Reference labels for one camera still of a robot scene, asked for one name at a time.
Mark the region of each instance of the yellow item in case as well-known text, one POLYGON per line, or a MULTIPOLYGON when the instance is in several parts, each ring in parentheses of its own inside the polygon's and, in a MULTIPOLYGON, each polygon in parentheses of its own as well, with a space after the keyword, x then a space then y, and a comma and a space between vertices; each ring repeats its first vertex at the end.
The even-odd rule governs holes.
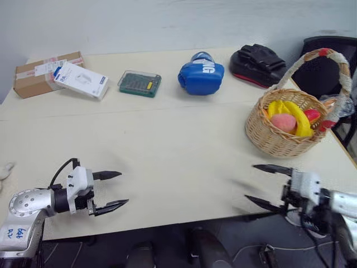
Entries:
POLYGON ((310 129, 310 122, 308 121, 303 110, 293 102, 287 101, 284 102, 284 105, 289 109, 290 114, 295 116, 297 122, 295 135, 300 137, 311 137, 313 135, 313 130, 310 129))
POLYGON ((268 106, 268 115, 269 119, 272 118, 273 115, 278 114, 278 113, 288 113, 291 114, 289 109, 285 106, 283 101, 281 99, 279 100, 274 100, 271 102, 268 106))

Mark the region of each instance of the cardboard box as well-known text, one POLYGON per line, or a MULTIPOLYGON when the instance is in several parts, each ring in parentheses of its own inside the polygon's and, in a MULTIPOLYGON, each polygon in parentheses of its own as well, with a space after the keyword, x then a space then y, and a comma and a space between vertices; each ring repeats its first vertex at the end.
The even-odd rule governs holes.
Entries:
POLYGON ((84 67, 81 53, 74 52, 16 67, 14 90, 21 98, 28 98, 62 89, 55 84, 53 73, 65 61, 84 67))
POLYGON ((101 100, 108 89, 108 77, 65 62, 55 71, 55 83, 101 100))

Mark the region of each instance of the white table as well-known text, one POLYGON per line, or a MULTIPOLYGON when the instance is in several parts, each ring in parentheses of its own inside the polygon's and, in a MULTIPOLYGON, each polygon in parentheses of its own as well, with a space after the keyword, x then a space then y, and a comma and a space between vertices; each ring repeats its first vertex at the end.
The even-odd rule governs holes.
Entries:
MULTIPOLYGON (((95 182, 99 205, 130 201, 100 217, 88 217, 84 210, 49 218, 46 240, 261 212, 244 194, 278 204, 287 177, 264 173, 253 164, 313 170, 326 188, 357 190, 357 169, 330 133, 295 159, 260 152, 246 137, 244 123, 264 90, 229 73, 234 48, 206 51, 226 67, 221 88, 206 97, 188 95, 177 81, 180 67, 197 50, 85 56, 88 69, 111 79, 101 102, 69 90, 28 99, 11 91, 0 107, 0 165, 17 165, 3 182, 1 221, 14 192, 47 187, 71 157, 93 171, 123 173, 95 182), (118 92, 125 70, 160 74, 156 97, 118 92)), ((295 86, 290 82, 287 87, 295 86)), ((59 182, 65 182, 68 171, 59 182)))

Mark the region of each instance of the small white box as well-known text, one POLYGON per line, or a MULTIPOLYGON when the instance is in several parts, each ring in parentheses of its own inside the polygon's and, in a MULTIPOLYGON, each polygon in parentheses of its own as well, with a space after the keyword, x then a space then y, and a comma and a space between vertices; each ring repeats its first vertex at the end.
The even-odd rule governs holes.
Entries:
POLYGON ((55 83, 79 93, 102 99, 108 89, 108 77, 66 61, 54 73, 55 83))

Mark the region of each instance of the blue boxing glove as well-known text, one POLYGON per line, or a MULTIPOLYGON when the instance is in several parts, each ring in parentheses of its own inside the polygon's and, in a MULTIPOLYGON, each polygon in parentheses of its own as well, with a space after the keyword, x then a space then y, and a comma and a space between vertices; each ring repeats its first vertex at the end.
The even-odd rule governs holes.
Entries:
POLYGON ((224 67, 215 63, 210 54, 198 52, 181 68, 178 81, 189 94, 209 95, 219 89, 223 74, 224 67))

